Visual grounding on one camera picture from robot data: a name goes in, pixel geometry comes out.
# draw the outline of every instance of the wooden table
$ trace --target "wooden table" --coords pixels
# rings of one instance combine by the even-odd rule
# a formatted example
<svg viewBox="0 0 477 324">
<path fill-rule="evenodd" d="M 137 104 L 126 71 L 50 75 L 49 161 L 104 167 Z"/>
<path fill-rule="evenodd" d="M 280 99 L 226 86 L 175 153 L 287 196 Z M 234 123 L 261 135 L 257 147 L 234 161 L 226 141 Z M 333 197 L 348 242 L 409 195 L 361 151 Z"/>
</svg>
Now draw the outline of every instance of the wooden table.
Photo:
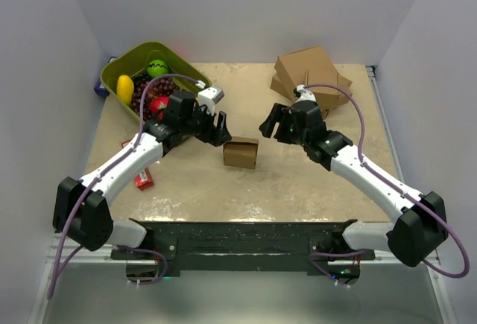
<svg viewBox="0 0 477 324">
<path fill-rule="evenodd" d="M 289 104 L 269 89 L 273 64 L 196 64 L 222 87 L 219 110 L 228 115 L 234 136 L 259 139 L 256 170 L 223 165 L 222 148 L 188 139 L 160 164 L 149 166 L 155 185 L 140 191 L 129 184 L 116 198 L 114 218 L 196 221 L 343 221 L 386 220 L 384 213 L 346 180 L 311 162 L 303 149 L 262 138 L 259 125 L 274 102 Z M 352 91 L 366 122 L 364 153 L 394 174 L 394 166 L 375 98 L 362 65 L 337 65 L 353 81 Z M 326 120 L 354 142 L 359 122 L 351 103 L 333 110 Z M 88 172 L 106 162 L 131 139 L 138 124 L 113 97 L 104 105 L 87 165 Z"/>
</svg>

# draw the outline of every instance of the fruit basket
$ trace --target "fruit basket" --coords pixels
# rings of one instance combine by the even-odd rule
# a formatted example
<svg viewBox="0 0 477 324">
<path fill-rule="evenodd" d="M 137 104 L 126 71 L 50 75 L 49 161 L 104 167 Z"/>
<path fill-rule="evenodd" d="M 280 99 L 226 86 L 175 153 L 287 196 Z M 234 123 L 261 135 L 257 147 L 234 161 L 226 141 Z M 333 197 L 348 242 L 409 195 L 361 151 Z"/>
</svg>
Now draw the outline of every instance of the fruit basket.
<svg viewBox="0 0 477 324">
<path fill-rule="evenodd" d="M 207 86 L 211 85 L 210 80 L 201 74 L 193 65 L 186 62 L 182 57 L 173 52 L 170 48 L 160 42 L 146 42 L 136 46 L 126 52 L 116 60 L 108 63 L 102 73 L 101 82 L 110 91 L 110 94 L 118 99 L 118 102 L 139 120 L 139 100 L 142 91 L 152 79 L 146 72 L 148 64 L 152 60 L 163 60 L 167 63 L 170 73 L 184 74 L 196 80 L 202 80 Z M 119 76 L 125 74 L 134 82 L 133 100 L 130 107 L 124 104 L 116 94 L 116 84 Z M 169 96 L 175 89 L 186 89 L 190 92 L 198 93 L 199 89 L 192 83 L 182 78 L 166 78 L 156 82 L 150 87 L 150 92 L 145 99 L 145 120 L 151 117 L 148 104 L 157 96 Z"/>
</svg>

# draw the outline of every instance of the green bowl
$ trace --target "green bowl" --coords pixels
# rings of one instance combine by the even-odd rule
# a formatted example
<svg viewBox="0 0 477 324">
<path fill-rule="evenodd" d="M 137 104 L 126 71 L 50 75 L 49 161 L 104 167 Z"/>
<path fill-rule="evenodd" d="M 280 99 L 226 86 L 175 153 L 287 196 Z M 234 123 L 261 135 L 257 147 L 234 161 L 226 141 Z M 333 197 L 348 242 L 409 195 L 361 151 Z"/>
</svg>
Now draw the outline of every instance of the green bowl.
<svg viewBox="0 0 477 324">
<path fill-rule="evenodd" d="M 118 83 L 119 76 L 122 74 L 132 77 L 146 72 L 149 62 L 157 59 L 164 60 L 168 64 L 171 73 L 184 74 L 196 80 L 202 80 L 207 86 L 211 86 L 211 82 L 206 76 L 167 46 L 153 41 L 142 43 L 111 63 L 108 63 L 101 73 L 101 82 L 106 89 L 137 120 L 139 120 L 139 116 L 118 98 L 116 84 Z M 174 82 L 180 89 L 185 89 L 195 94 L 199 92 L 199 88 L 188 80 L 174 78 Z"/>
</svg>

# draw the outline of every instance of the stacked cardboard box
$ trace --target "stacked cardboard box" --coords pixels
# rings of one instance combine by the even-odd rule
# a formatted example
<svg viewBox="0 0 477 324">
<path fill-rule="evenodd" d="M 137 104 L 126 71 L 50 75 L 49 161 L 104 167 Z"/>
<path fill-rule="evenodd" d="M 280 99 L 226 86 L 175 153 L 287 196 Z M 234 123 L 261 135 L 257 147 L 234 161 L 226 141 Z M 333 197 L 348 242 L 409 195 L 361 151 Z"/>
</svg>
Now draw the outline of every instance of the stacked cardboard box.
<svg viewBox="0 0 477 324">
<path fill-rule="evenodd" d="M 296 100 L 293 90 L 300 84 L 331 84 L 351 94 L 351 81 L 338 73 L 321 46 L 278 56 L 275 70 L 277 73 L 272 78 L 270 88 L 290 101 Z M 331 109 L 349 101 L 335 89 L 315 87 L 310 90 L 315 94 L 323 118 L 328 116 Z"/>
</svg>

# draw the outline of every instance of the gray wall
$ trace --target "gray wall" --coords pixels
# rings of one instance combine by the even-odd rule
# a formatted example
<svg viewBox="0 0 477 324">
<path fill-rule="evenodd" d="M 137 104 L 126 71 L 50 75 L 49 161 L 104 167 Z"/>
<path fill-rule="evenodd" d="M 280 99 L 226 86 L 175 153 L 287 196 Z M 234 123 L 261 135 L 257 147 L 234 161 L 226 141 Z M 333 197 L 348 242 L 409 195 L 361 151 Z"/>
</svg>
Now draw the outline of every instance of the gray wall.
<svg viewBox="0 0 477 324">
<path fill-rule="evenodd" d="M 377 64 L 414 0 L 78 0 L 117 55 L 157 39 L 197 62 L 274 62 L 322 44 L 337 63 Z"/>
<path fill-rule="evenodd" d="M 475 323 L 477 287 L 476 0 L 416 0 L 378 66 L 378 82 L 406 181 L 446 200 L 471 274 L 447 280 L 459 323 Z M 452 241 L 444 267 L 462 269 Z"/>
<path fill-rule="evenodd" d="M 0 0 L 0 323 L 26 323 L 58 182 L 78 175 L 104 57 L 75 0 Z"/>
</svg>

